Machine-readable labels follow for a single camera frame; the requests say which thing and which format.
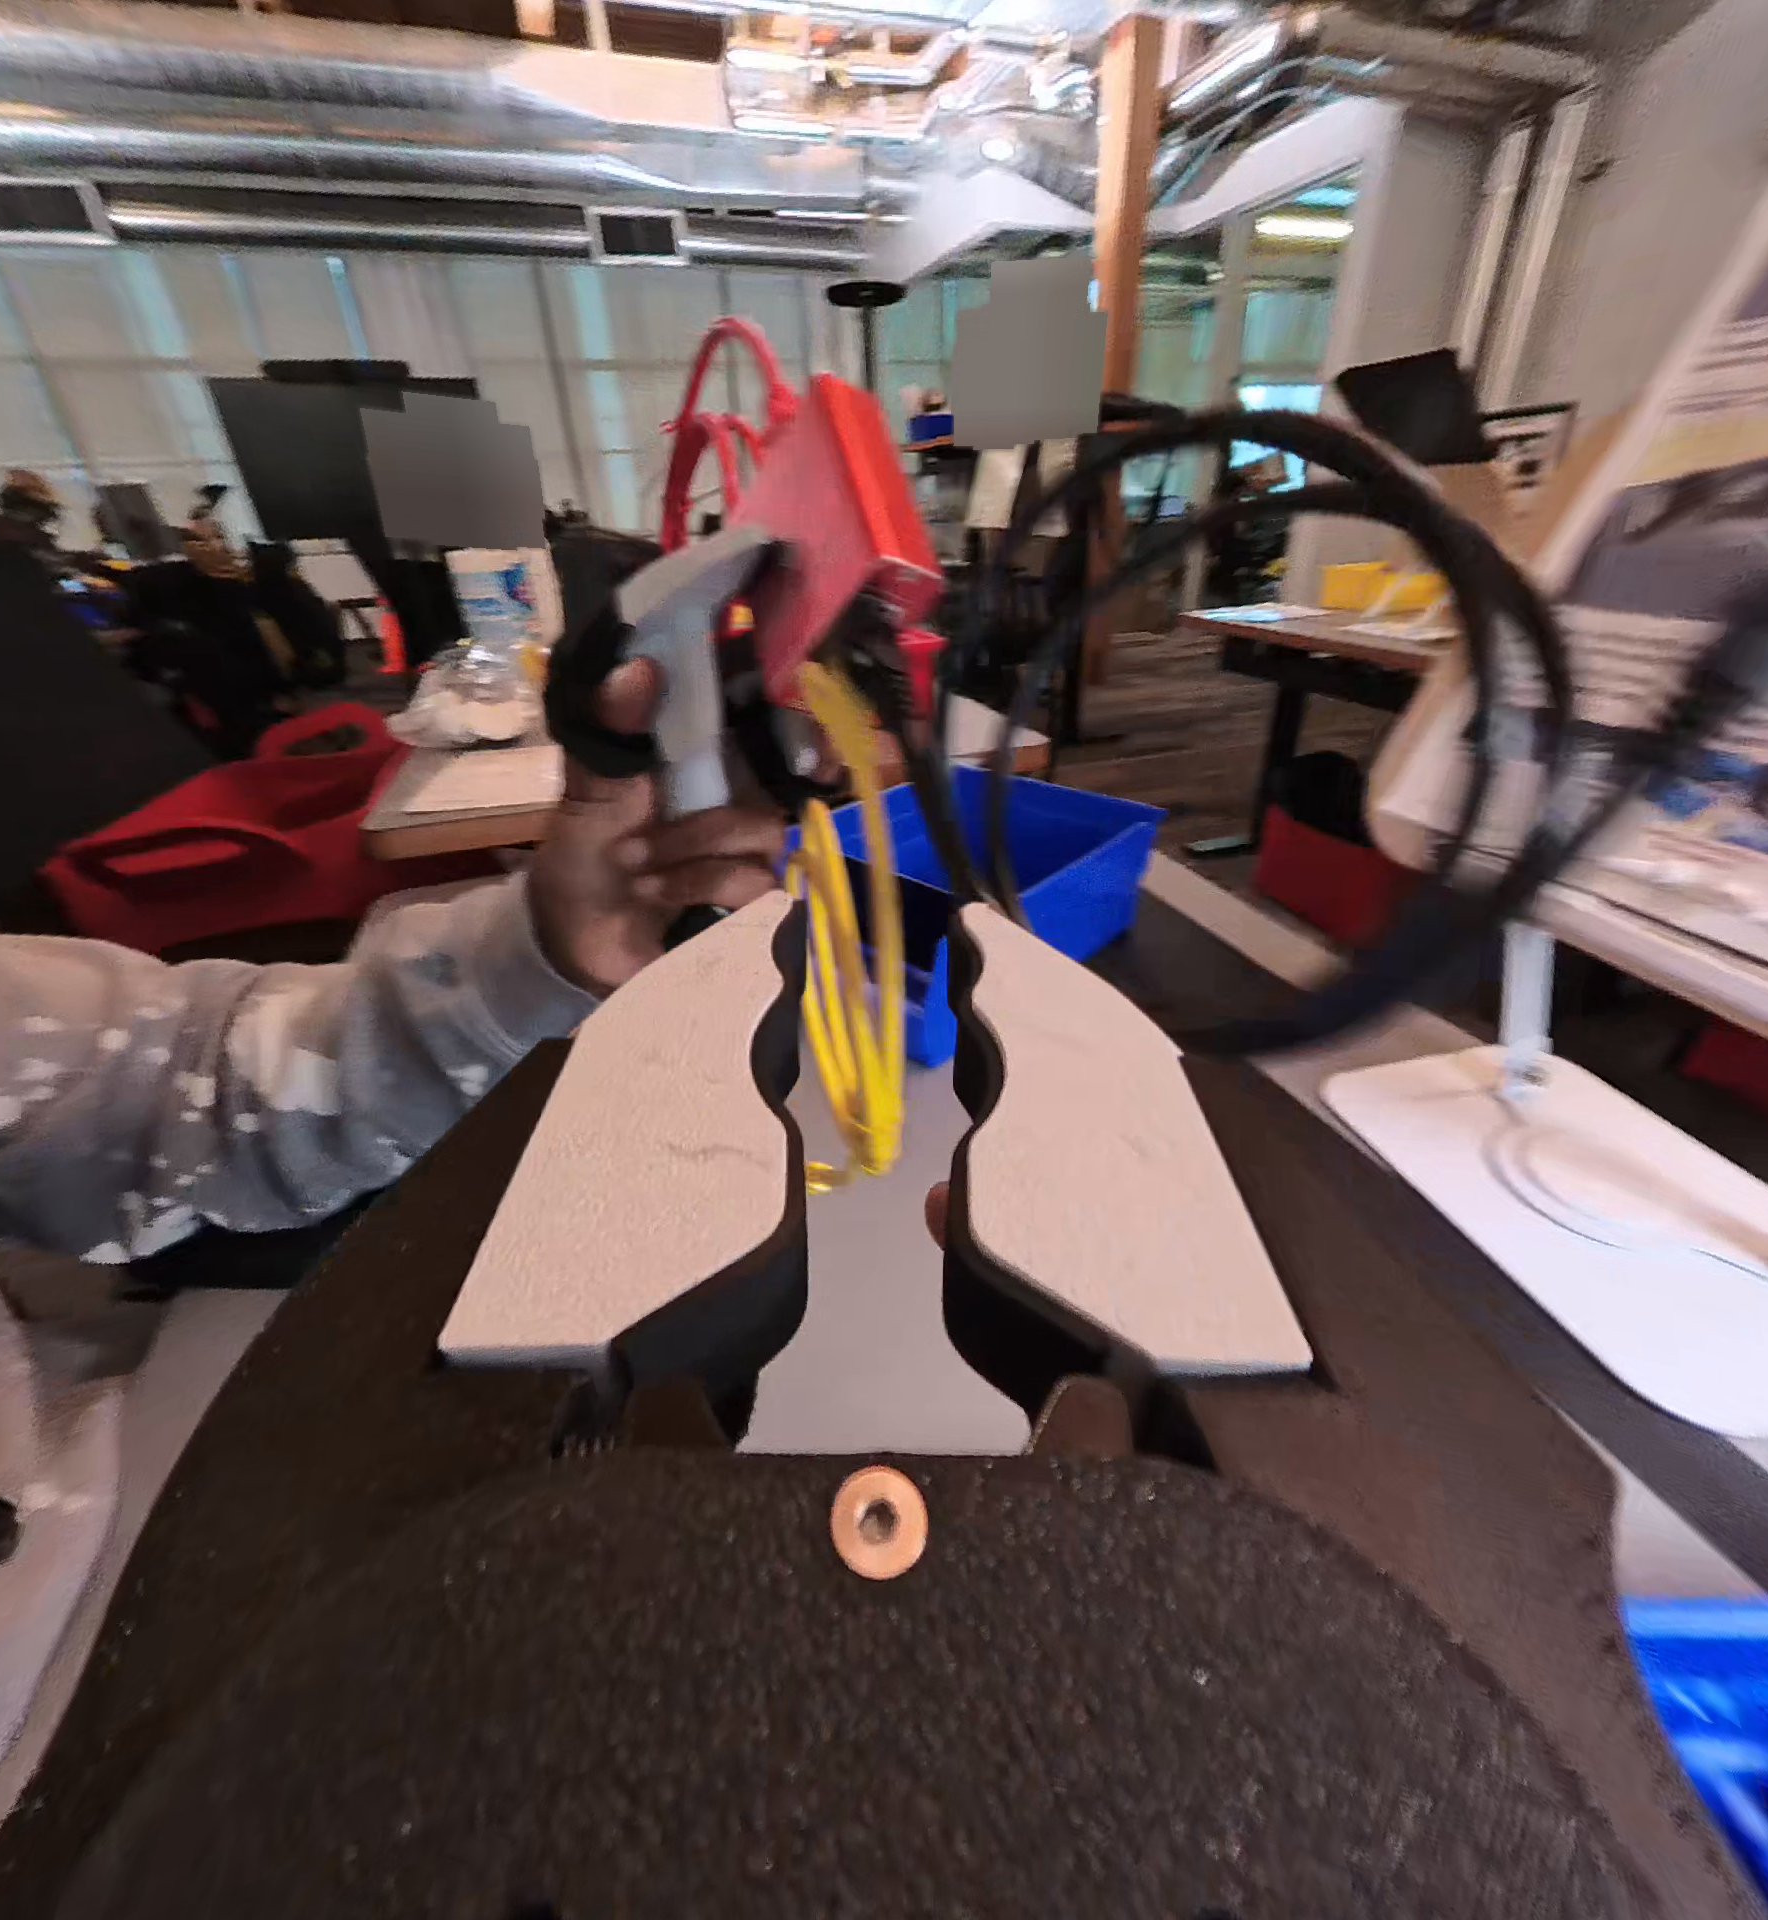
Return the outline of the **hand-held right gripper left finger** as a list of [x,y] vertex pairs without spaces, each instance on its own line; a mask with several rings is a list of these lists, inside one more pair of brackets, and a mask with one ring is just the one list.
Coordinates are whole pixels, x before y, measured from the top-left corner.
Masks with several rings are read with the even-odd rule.
[[765,894],[609,997],[441,1329],[462,1367],[755,1383],[802,1329],[806,908]]

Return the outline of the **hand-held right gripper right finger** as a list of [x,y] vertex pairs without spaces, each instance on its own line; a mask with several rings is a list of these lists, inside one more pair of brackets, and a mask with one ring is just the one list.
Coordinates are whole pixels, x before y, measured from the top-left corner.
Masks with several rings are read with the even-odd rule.
[[950,932],[965,1115],[943,1323],[1002,1395],[1298,1379],[1314,1354],[1184,1052],[1111,981],[986,905]]

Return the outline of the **red port box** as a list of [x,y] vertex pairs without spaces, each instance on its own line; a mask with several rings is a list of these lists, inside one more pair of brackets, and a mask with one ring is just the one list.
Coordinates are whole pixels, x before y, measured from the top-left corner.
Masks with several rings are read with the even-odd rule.
[[943,577],[900,470],[879,402],[838,375],[816,375],[775,432],[740,517],[775,541],[749,590],[767,696],[802,700],[818,661],[856,604],[872,601],[892,634],[919,634]]

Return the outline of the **person's left forearm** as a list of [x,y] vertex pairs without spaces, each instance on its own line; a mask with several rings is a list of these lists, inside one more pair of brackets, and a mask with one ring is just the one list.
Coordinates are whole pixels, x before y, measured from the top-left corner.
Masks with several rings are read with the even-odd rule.
[[0,1242],[130,1265],[310,1226],[599,1005],[520,875],[405,896],[323,966],[0,932]]

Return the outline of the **person's left hand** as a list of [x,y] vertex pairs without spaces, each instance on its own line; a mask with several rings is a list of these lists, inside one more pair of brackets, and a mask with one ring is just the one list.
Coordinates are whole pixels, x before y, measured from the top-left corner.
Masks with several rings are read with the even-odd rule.
[[652,776],[563,758],[561,803],[528,873],[536,940],[574,988],[611,997],[688,913],[740,910],[779,889],[786,824],[762,803],[670,819]]

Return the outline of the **clear plastic bag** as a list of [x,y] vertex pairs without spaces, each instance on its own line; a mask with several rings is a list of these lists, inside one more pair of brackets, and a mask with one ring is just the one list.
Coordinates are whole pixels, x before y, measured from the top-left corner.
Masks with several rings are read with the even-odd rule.
[[536,659],[524,644],[462,640],[427,664],[405,707],[386,721],[412,749],[472,751],[545,733]]

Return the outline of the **white board stand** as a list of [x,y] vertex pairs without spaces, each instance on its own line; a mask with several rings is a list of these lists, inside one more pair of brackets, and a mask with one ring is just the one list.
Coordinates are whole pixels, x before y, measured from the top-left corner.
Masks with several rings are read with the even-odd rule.
[[1497,1043],[1337,1073],[1329,1112],[1643,1403],[1768,1438],[1768,1185],[1561,1060],[1553,980],[1507,927]]

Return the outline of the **red crate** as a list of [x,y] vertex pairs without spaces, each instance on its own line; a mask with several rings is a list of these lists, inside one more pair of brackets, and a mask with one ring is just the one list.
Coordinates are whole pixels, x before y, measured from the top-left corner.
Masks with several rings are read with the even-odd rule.
[[1304,824],[1273,803],[1263,815],[1254,891],[1330,943],[1360,950],[1391,922],[1401,869],[1377,848]]

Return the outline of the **black display screen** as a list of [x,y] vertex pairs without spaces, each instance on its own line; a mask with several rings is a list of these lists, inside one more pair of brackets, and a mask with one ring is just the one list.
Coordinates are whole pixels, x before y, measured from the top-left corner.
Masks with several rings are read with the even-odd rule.
[[477,382],[418,377],[387,359],[274,359],[253,377],[209,377],[205,389],[266,537],[285,545],[387,545],[369,414],[498,417]]

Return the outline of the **red felt bag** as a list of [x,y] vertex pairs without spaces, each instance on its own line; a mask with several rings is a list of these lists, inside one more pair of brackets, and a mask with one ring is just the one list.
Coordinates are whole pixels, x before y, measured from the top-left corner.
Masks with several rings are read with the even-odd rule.
[[152,955],[358,922],[392,891],[364,822],[405,758],[383,717],[337,703],[74,840],[38,878],[71,932]]

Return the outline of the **background work desk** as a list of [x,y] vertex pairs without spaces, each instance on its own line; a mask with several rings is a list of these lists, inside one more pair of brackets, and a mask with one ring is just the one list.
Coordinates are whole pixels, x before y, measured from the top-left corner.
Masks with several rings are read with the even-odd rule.
[[1215,644],[1224,672],[1272,688],[1249,824],[1241,836],[1194,841],[1186,856],[1203,862],[1259,851],[1267,808],[1301,753],[1312,700],[1400,715],[1455,640],[1404,627],[1365,629],[1337,613],[1286,606],[1186,612],[1178,627]]

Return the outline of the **black monitor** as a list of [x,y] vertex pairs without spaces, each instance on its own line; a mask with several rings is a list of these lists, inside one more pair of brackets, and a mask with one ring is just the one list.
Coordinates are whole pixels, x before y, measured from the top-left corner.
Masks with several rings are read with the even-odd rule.
[[1363,432],[1417,467],[1483,467],[1494,456],[1477,389],[1452,348],[1355,364],[1333,386]]

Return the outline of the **poster board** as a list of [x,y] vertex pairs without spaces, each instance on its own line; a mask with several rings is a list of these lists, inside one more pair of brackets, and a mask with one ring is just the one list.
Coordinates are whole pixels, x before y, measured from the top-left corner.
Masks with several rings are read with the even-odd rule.
[[1423,889],[1375,1019],[1549,931],[1768,1037],[1768,186],[1555,513],[1545,590],[1420,690],[1372,819]]

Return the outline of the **wooden post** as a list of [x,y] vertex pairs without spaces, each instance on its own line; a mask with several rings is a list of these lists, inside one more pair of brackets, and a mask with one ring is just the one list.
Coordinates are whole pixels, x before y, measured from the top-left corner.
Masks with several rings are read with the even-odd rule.
[[1162,133],[1162,40],[1154,12],[1113,25],[1098,68],[1095,280],[1104,313],[1104,392],[1135,387],[1151,173]]

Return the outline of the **silver ventilation duct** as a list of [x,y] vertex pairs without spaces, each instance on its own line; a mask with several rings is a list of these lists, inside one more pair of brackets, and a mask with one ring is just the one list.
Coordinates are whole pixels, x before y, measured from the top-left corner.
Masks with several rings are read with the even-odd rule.
[[969,32],[852,14],[0,4],[0,245],[586,252],[588,213],[856,226],[939,154]]

